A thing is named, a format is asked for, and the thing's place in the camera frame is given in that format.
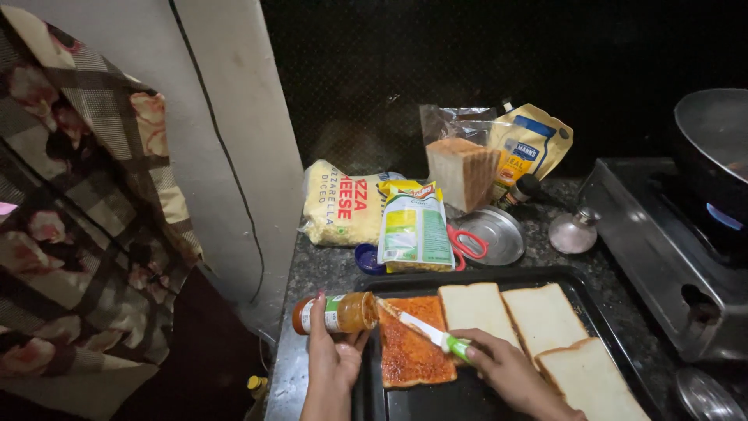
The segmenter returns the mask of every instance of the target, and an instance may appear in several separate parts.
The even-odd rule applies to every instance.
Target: yellow bottle cap
[[[260,380],[257,376],[252,376],[247,381],[247,389],[249,390],[255,390],[256,388],[260,387],[260,385],[263,383],[262,380]]]

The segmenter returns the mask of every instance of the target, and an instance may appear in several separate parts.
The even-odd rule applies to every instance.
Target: black wall
[[[418,105],[532,103],[574,129],[555,175],[667,154],[688,92],[748,87],[748,1],[276,0],[263,12],[304,166],[427,175]]]

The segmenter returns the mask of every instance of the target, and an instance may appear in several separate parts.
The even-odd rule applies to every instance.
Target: kitchen counter
[[[550,179],[543,181],[551,196],[574,203],[581,181]],[[563,210],[548,205],[522,205],[512,215],[522,224],[527,236],[524,256],[511,267],[570,265],[584,272],[587,287],[601,308],[608,324],[618,336],[649,389],[655,402],[667,402],[665,418],[677,419],[672,409],[669,388],[675,371],[661,336],[650,330],[654,324],[639,303],[628,280],[617,268],[605,245],[599,241],[582,255],[563,255],[548,241],[548,225]],[[353,258],[353,249],[317,247],[299,234],[291,263],[285,311],[278,341],[277,359],[273,368],[265,420],[297,420],[307,391],[307,337],[297,335],[291,325],[290,312],[301,298],[316,294],[323,288],[327,294],[353,289],[363,276]]]

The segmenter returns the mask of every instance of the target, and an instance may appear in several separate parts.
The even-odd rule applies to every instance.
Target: hand
[[[549,387],[522,351],[503,339],[480,329],[453,330],[457,338],[471,340],[465,354],[478,369],[478,377],[515,411],[540,421],[582,421],[582,411],[575,411]]]
[[[351,389],[369,340],[370,332],[364,331],[335,343],[325,329],[325,304],[325,294],[320,291],[309,314],[309,388],[301,421],[351,419]]]

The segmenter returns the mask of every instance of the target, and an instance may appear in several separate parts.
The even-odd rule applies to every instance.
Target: frying pan
[[[693,92],[674,113],[681,175],[701,199],[748,225],[748,90]]]

